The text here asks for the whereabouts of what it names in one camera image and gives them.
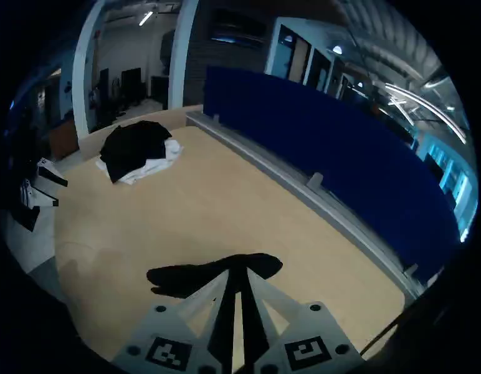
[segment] white pillar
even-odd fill
[[[443,189],[445,187],[445,184],[447,183],[448,177],[450,176],[450,173],[452,172],[452,166],[454,165],[454,161],[450,159],[448,161],[447,168],[445,169],[445,173],[443,174],[443,178],[441,178],[439,182],[439,187]]]
[[[85,92],[85,61],[87,59],[88,45],[92,38],[93,27],[104,4],[105,0],[98,0],[93,5],[92,10],[85,20],[74,52],[72,98],[74,124],[76,126],[78,139],[85,138],[88,135],[87,113],[85,108],[85,95],[88,95],[88,92]]]
[[[310,75],[310,69],[312,68],[313,54],[315,53],[315,47],[312,46],[310,49],[310,55],[308,56],[307,68],[305,71],[305,77],[303,78],[303,84],[306,85],[308,82],[308,76]]]
[[[173,49],[171,50],[171,65],[169,68],[168,108],[183,106],[183,85],[185,80],[185,66],[189,50],[190,32],[199,0],[183,0],[176,21]]]

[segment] blue partition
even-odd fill
[[[460,247],[457,221],[423,162],[376,119],[310,87],[210,67],[204,113],[322,185],[427,281]]]

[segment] light wood tabletop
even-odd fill
[[[358,350],[401,313],[402,292],[294,195],[200,129],[171,133],[182,155],[134,185],[111,184],[95,159],[65,175],[55,257],[90,348],[111,360],[157,300],[179,301],[154,295],[147,270],[238,253],[277,256],[283,268],[269,281],[325,303]]]

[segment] white cloth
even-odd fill
[[[136,180],[143,178],[144,176],[152,175],[173,165],[173,162],[178,158],[180,153],[182,153],[183,147],[173,139],[165,140],[164,146],[166,147],[166,158],[146,160],[144,166],[142,166],[140,169],[129,172],[122,177],[119,182],[132,185]],[[107,175],[107,178],[109,178],[107,166],[105,162],[100,159],[100,156],[95,161],[95,164],[99,169],[103,170]]]

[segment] white plastic part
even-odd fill
[[[113,364],[131,374],[197,374],[201,367],[211,367],[220,374],[221,364],[209,353],[207,346],[225,292],[228,273],[224,271],[178,305],[156,304]],[[212,302],[214,305],[206,326],[200,336],[196,336],[187,322]]]

